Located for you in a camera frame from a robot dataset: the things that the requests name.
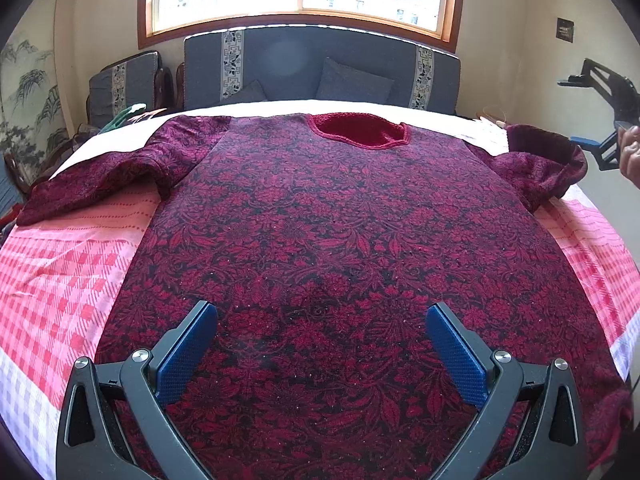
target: pink checkered bedsheet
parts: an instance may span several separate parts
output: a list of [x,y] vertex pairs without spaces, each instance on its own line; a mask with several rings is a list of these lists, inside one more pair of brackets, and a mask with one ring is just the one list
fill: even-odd
[[640,333],[640,273],[622,238],[578,186],[536,211],[569,260],[625,379]]
[[14,228],[0,251],[0,415],[45,480],[55,478],[72,364],[95,355],[159,201],[155,184],[130,186],[84,210]]

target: throw pillow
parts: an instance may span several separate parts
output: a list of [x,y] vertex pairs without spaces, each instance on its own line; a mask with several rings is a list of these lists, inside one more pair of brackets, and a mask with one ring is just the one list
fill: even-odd
[[326,57],[316,99],[383,105],[389,97],[393,83],[392,79],[341,65]]
[[262,85],[255,79],[251,81],[247,86],[242,87],[235,94],[231,94],[229,97],[222,99],[218,106],[222,105],[234,105],[236,103],[257,103],[260,101],[268,101],[267,96],[264,95]]

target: sweater sleeve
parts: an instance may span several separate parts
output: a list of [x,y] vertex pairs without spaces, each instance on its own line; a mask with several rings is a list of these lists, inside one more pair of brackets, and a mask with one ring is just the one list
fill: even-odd
[[580,146],[566,137],[522,124],[507,129],[509,152],[491,156],[468,144],[469,150],[517,191],[530,212],[551,197],[561,198],[587,174]]
[[224,136],[229,117],[179,116],[167,121],[134,152],[109,152],[71,166],[33,189],[18,225],[88,207],[142,177],[151,177],[160,197],[178,184]]

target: bed headboard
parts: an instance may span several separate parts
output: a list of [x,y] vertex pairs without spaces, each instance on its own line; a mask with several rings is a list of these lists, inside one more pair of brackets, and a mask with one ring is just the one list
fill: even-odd
[[[317,25],[248,27],[186,38],[184,108],[215,106],[229,87],[254,80],[269,101],[315,99],[327,57],[392,79],[386,104],[455,113],[457,57],[381,34]],[[222,76],[224,63],[228,70]]]

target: human hand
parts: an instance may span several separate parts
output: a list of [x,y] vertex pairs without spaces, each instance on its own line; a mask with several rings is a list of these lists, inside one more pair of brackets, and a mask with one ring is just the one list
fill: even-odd
[[618,129],[620,173],[640,189],[640,128]]

